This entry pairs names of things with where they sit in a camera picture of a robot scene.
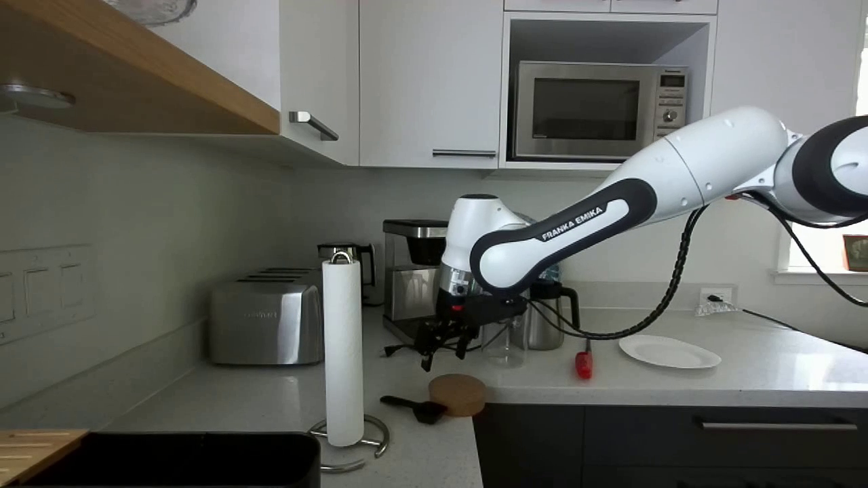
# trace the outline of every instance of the black cabinet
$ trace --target black cabinet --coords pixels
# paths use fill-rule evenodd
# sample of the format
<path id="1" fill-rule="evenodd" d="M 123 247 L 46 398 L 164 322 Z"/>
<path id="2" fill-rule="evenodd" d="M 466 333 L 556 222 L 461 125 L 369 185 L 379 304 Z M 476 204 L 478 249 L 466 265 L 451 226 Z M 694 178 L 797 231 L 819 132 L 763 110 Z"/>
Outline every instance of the black cabinet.
<path id="1" fill-rule="evenodd" d="M 868 410 L 488 407 L 487 488 L 868 488 Z"/>

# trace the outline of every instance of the cutting board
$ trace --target cutting board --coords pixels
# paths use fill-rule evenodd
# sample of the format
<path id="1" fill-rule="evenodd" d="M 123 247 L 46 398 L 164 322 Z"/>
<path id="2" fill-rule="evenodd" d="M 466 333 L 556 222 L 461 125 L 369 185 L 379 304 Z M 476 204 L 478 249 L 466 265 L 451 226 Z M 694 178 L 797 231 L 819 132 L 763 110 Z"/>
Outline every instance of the cutting board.
<path id="1" fill-rule="evenodd" d="M 27 479 L 72 453 L 87 430 L 0 430 L 0 486 Z"/>

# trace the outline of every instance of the toaster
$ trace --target toaster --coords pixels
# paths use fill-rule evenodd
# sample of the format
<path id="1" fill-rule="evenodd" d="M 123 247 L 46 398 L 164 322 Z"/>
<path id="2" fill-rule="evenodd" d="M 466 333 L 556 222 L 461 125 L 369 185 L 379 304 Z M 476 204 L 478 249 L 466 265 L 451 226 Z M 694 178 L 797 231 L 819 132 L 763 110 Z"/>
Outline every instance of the toaster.
<path id="1" fill-rule="evenodd" d="M 210 295 L 207 356 L 225 365 L 324 363 L 324 295 L 312 270 L 266 270 Z"/>

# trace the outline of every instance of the microwave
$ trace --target microwave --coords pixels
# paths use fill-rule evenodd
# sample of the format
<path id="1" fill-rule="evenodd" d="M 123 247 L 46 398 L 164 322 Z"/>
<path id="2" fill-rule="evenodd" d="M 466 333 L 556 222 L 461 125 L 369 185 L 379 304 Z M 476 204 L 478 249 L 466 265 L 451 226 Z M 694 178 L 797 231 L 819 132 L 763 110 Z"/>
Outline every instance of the microwave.
<path id="1" fill-rule="evenodd" d="M 659 66 L 522 60 L 512 159 L 621 162 L 687 123 L 687 74 Z"/>

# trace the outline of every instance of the paper towel roll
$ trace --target paper towel roll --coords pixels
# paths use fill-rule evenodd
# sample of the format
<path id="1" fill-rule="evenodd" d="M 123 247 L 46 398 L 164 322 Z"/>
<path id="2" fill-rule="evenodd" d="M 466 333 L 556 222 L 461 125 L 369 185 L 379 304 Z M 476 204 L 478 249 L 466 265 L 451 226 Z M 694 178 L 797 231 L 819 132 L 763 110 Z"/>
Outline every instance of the paper towel roll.
<path id="1" fill-rule="evenodd" d="M 365 436 L 362 270 L 358 260 L 324 264 L 327 430 L 329 445 Z"/>

